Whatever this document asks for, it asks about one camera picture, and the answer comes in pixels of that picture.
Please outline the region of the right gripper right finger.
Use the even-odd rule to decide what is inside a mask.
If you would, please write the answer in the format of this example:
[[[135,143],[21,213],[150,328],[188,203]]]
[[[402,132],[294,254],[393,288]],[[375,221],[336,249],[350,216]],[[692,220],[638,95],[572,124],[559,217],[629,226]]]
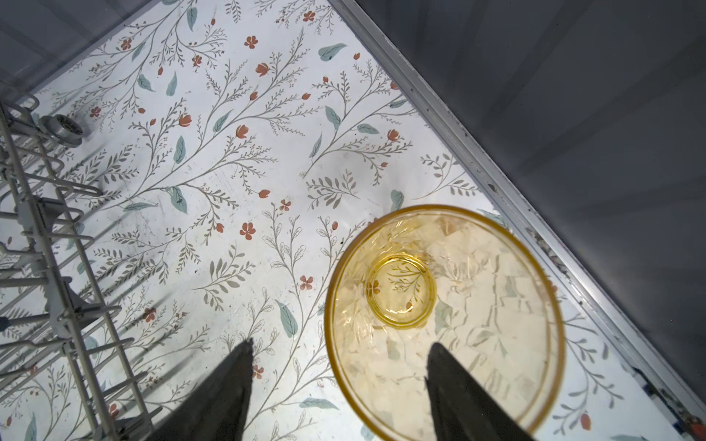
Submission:
[[[523,440],[521,428],[440,343],[432,345],[425,378],[439,440]]]

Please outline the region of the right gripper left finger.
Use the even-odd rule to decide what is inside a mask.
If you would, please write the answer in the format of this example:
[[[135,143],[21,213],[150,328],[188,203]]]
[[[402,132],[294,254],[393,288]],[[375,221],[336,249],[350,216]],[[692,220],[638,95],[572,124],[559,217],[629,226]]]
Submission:
[[[240,343],[150,440],[241,440],[253,386],[254,344]]]

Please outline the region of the yellow transparent glass cup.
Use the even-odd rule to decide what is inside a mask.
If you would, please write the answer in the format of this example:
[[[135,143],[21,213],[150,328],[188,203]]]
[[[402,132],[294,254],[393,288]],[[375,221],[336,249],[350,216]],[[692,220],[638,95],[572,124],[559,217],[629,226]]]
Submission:
[[[551,282],[507,229],[467,209],[420,205],[367,226],[336,266],[324,329],[341,391],[384,440],[435,438],[425,383],[435,344],[531,433],[563,381]]]

